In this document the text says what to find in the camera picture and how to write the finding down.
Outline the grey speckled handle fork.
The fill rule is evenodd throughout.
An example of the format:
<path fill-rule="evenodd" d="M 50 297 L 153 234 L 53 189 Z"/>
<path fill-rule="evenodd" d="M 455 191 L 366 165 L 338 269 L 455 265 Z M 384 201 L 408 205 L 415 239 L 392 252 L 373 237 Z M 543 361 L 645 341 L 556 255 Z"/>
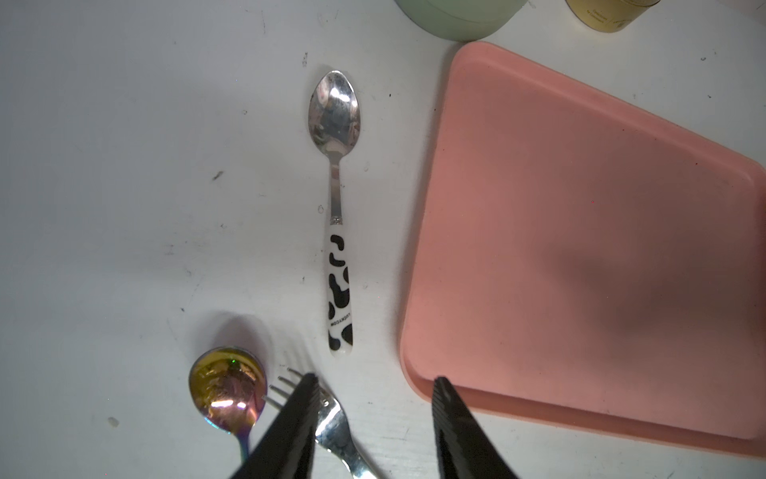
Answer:
<path fill-rule="evenodd" d="M 319 385 L 319 394 L 320 408 L 315 442 L 338 458 L 353 478 L 382 478 L 382 475 L 357 448 L 348 417 L 340 402 L 322 385 Z"/>

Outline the cow pattern handle spoon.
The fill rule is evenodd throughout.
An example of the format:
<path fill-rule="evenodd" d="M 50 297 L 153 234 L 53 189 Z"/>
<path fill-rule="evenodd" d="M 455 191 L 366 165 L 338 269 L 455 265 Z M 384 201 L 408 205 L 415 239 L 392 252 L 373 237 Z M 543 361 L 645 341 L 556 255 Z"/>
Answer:
<path fill-rule="evenodd" d="M 336 356 L 347 355 L 353 349 L 353 316 L 340 163 L 358 142 L 361 114 L 356 92 L 343 72 L 331 70 L 320 79 L 309 101 L 307 125 L 313 144 L 330 165 L 329 224 L 324 249 L 328 346 Z"/>

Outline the iridescent rainbow spoon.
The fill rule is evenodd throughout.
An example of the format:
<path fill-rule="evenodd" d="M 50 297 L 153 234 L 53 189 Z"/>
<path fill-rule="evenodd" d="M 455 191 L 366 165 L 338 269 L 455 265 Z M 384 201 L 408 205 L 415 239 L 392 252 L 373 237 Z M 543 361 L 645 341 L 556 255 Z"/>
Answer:
<path fill-rule="evenodd" d="M 213 427 L 233 435 L 241 461 L 251 454 L 251 431 L 265 408 L 267 376 L 249 351 L 221 346 L 202 354 L 191 367 L 193 404 Z"/>

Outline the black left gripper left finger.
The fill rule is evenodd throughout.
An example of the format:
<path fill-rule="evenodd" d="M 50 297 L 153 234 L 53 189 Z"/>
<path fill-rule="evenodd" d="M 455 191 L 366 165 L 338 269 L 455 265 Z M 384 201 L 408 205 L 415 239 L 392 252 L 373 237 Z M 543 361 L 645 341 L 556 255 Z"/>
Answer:
<path fill-rule="evenodd" d="M 309 478 L 320 407 L 318 377 L 307 373 L 233 478 Z"/>

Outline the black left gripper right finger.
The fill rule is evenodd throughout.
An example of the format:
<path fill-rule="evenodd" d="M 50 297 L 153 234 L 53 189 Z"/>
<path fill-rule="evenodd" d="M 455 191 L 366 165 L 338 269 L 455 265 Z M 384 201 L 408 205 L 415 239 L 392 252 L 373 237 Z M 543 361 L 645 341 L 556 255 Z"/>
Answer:
<path fill-rule="evenodd" d="M 432 417 L 441 478 L 518 478 L 447 377 L 434 381 Z"/>

